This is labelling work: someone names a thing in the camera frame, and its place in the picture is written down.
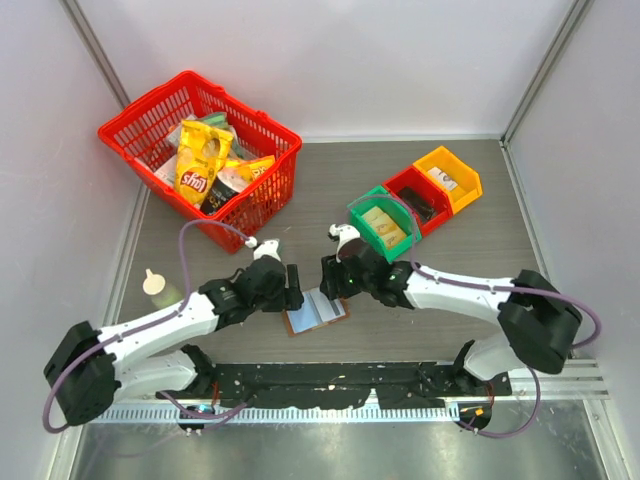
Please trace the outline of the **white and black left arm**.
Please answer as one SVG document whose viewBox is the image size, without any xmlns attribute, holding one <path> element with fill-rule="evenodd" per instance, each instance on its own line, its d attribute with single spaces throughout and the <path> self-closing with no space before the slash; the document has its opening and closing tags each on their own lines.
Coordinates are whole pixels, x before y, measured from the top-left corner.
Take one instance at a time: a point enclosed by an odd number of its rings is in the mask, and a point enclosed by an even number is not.
<svg viewBox="0 0 640 480">
<path fill-rule="evenodd" d="M 126 370 L 161 350 L 241 324 L 257 311 L 296 311 L 303 303 L 298 267 L 264 256 L 235 280 L 210 280 L 185 300 L 126 324 L 96 329 L 80 322 L 44 367 L 50 394 L 43 425 L 59 433 L 94 420 L 129 387 Z"/>
</svg>

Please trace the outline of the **brown leather card holder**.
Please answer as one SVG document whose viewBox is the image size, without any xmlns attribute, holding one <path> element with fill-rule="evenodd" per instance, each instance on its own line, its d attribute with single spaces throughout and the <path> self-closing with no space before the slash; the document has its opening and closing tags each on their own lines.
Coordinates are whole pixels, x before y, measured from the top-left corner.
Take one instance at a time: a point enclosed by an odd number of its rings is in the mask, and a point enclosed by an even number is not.
<svg viewBox="0 0 640 480">
<path fill-rule="evenodd" d="M 311 332 L 349 316 L 348 305 L 343 299 L 329 300 L 318 287 L 303 293 L 303 303 L 299 310 L 283 313 L 284 324 L 290 336 Z"/>
</svg>

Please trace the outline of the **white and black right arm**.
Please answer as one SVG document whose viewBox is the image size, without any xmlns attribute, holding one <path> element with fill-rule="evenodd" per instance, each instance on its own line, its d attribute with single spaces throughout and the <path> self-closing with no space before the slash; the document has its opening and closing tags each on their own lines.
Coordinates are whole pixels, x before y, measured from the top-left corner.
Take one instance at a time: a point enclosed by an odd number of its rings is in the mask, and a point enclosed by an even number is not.
<svg viewBox="0 0 640 480">
<path fill-rule="evenodd" d="M 465 395 L 514 369 L 561 373 L 582 322 L 568 298 L 531 270 L 514 279 L 452 275 L 390 262 L 360 238 L 323 257 L 321 266 L 320 290 L 330 300 L 367 293 L 390 308 L 448 311 L 496 325 L 499 333 L 467 342 L 456 357 L 451 380 Z"/>
</svg>

